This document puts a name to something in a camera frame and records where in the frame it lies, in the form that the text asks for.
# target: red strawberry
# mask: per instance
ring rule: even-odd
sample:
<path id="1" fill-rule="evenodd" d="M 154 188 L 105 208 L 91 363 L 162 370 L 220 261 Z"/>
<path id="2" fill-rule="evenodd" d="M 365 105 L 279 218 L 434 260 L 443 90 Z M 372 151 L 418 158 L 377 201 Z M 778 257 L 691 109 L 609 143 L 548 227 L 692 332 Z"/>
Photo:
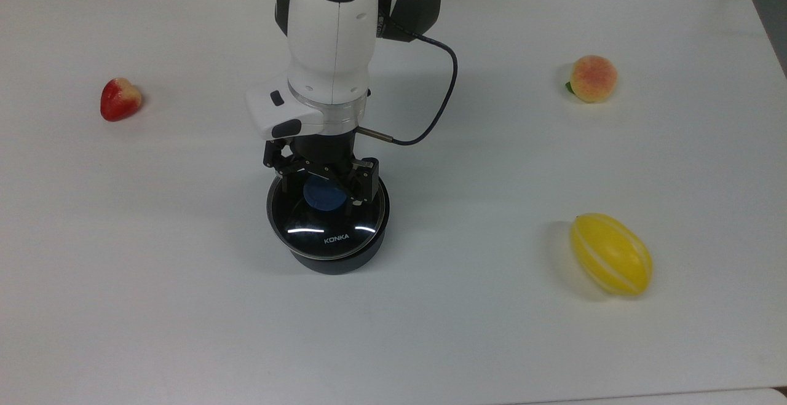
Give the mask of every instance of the red strawberry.
<path id="1" fill-rule="evenodd" d="M 101 92 L 101 116 L 110 122 L 132 116 L 142 104 L 140 91 L 124 77 L 107 82 Z"/>

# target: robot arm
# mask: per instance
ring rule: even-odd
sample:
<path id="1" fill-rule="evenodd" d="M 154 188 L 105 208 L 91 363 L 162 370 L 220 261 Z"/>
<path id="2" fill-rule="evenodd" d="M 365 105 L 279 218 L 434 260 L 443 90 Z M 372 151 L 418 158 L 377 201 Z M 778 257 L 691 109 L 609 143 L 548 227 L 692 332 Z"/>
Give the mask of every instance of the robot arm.
<path id="1" fill-rule="evenodd" d="M 277 0 L 276 21 L 287 35 L 286 74 L 247 92 L 247 105 L 266 141 L 338 135 L 363 119 L 368 64 L 376 36 L 411 41 L 388 27 L 391 16 L 424 32 L 440 0 Z"/>

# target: black bracket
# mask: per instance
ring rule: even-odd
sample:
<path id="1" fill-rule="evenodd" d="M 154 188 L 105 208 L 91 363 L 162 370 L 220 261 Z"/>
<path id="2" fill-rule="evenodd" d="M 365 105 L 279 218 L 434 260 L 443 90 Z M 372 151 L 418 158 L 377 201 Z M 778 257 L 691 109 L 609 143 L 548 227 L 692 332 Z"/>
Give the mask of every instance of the black bracket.
<path id="1" fill-rule="evenodd" d="M 265 143 L 263 164 L 276 170 L 283 179 L 282 189 L 287 192 L 287 175 L 306 170 L 312 175 L 322 176 L 336 184 L 354 205 L 371 202 L 379 189 L 379 162 L 375 158 L 350 159 L 349 172 L 339 172 L 332 164 L 308 161 L 297 154 L 284 156 L 282 150 L 289 144 L 287 139 Z"/>

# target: white table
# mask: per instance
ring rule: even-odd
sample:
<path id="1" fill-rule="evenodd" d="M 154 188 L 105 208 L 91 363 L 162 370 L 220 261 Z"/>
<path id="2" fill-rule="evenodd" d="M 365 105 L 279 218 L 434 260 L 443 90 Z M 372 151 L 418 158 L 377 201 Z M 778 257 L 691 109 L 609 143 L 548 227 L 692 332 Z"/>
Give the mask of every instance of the white table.
<path id="1" fill-rule="evenodd" d="M 274 0 L 0 0 L 0 401 L 470 405 L 787 385 L 787 81 L 751 0 L 443 0 L 460 57 L 416 147 L 359 139 L 392 212 L 356 273 L 268 226 L 245 89 L 287 65 Z M 595 53 L 606 103 L 563 83 Z M 109 123 L 126 76 L 143 111 Z M 366 127 L 448 83 L 379 42 Z M 599 292 L 568 223 L 652 252 Z"/>

